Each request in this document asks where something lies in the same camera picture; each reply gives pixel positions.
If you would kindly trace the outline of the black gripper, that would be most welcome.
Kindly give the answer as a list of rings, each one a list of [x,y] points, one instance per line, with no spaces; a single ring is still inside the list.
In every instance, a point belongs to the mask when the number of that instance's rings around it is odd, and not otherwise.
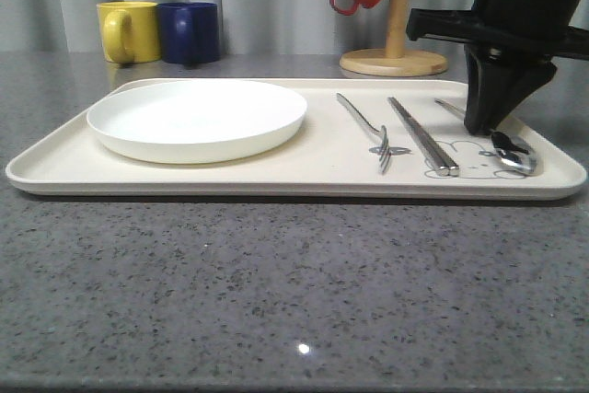
[[[557,67],[549,56],[588,58],[588,31],[570,25],[580,1],[474,0],[469,10],[413,8],[406,33],[410,40],[467,43],[464,125],[483,134],[552,80]]]

